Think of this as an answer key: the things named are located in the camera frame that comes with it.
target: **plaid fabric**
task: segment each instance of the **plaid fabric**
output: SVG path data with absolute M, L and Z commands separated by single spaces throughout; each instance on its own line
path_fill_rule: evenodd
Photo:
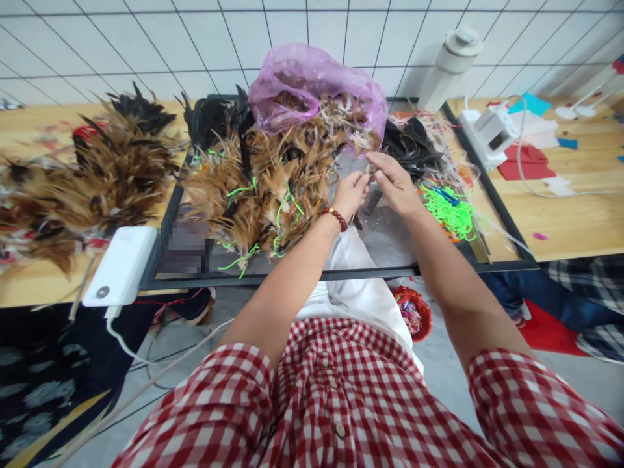
M 601 325 L 583 330 L 577 346 L 601 361 L 624 364 L 624 325 Z
M 573 293 L 624 314 L 624 255 L 548 262 L 547 272 Z
M 115 467 L 616 466 L 624 430 L 542 364 L 482 352 L 486 438 L 431 395 L 408 353 L 354 320 L 293 324 L 279 369 L 229 344 L 152 411 Z

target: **white tile wall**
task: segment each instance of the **white tile wall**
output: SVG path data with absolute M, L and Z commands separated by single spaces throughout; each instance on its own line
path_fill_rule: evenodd
M 453 96 L 572 93 L 624 50 L 624 0 L 0 0 L 0 97 L 96 102 L 232 94 L 287 42 L 417 96 L 458 25 L 484 50 Z

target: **black table frame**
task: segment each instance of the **black table frame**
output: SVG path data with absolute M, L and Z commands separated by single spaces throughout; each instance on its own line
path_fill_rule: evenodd
M 234 96 L 221 96 L 224 99 L 233 99 Z M 418 99 L 416 97 L 411 97 L 409 99 L 411 102 L 416 102 Z M 408 99 L 405 97 L 391 97 L 388 99 L 388 102 L 408 102 Z M 507 211 L 505 204 L 502 202 L 501 196 L 496 191 L 494 184 L 488 177 L 488 173 L 485 171 L 483 164 L 479 161 L 479 158 L 476 156 L 475 149 L 472 144 L 469 142 L 466 134 L 461 128 L 457 118 L 453 114 L 453 111 L 450 109 L 449 104 L 445 103 L 442 106 L 442 111 L 446 118 L 453 125 L 457 125 L 455 128 L 455 134 L 457 135 L 460 144 L 466 150 L 468 159 L 471 163 L 477 166 L 481 170 L 481 176 L 479 180 L 485 189 L 487 196 L 490 198 L 494 208 L 497 210 L 500 216 L 500 221 L 503 223 L 504 228 L 507 232 L 518 239 L 521 242 L 524 242 L 522 238 L 522 234 L 518 230 L 515 225 L 514 220 L 511 215 Z M 185 164 L 190 163 L 192 156 L 187 154 L 185 159 Z M 247 274 L 239 279 L 238 276 L 223 274 L 223 273 L 208 273 L 208 258 L 210 257 L 210 253 L 213 247 L 213 242 L 209 239 L 206 240 L 206 248 L 204 251 L 204 255 L 201 260 L 201 268 L 200 271 L 189 276 L 188 278 L 156 278 L 156 271 L 161 259 L 161 255 L 166 249 L 168 239 L 170 238 L 173 224 L 176 220 L 177 211 L 180 206 L 180 202 L 182 200 L 182 195 L 184 193 L 184 189 L 180 185 L 176 185 L 171 198 L 169 200 L 169 204 L 164 214 L 164 218 L 161 223 L 161 228 L 158 232 L 156 242 L 152 249 L 151 255 L 148 260 L 148 264 L 143 273 L 143 277 L 140 282 L 139 289 L 145 291 L 152 290 L 162 290 L 162 289 L 186 289 L 186 288 L 196 288 L 196 287 L 216 287 L 216 286 L 258 286 L 262 281 L 266 278 L 267 274 Z M 514 245 L 515 249 L 518 252 L 519 259 L 515 261 L 503 261 L 503 262 L 494 262 L 494 263 L 479 263 L 476 261 L 476 257 L 470 248 L 466 249 L 460 248 L 462 253 L 470 263 L 473 268 L 479 272 L 496 272 L 496 271 L 509 271 L 509 270 L 534 270 L 537 268 L 535 259 L 528 252 L 524 251 Z M 420 274 L 420 269 L 418 264 L 415 263 L 410 266 L 396 266 L 396 267 L 385 267 L 385 268 L 366 268 L 361 270 L 332 270 L 332 271 L 324 271 L 320 277 L 321 281 L 337 281 L 337 280 L 360 280 L 363 278 L 399 278 L 401 276 L 413 276 Z

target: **white pants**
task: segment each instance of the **white pants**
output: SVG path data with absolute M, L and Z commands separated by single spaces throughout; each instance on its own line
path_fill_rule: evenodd
M 358 232 L 350 226 L 331 248 L 324 270 L 376 268 Z M 295 321 L 319 317 L 353 319 L 394 338 L 424 372 L 412 350 L 410 331 L 401 317 L 397 301 L 381 278 L 320 281 Z

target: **small basket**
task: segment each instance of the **small basket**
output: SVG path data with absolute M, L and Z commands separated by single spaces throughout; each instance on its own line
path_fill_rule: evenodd
M 411 340 L 419 343 L 431 333 L 432 318 L 431 309 L 423 300 L 423 297 L 413 289 L 399 286 L 392 291 L 398 308 L 401 310 L 403 320 L 409 329 Z

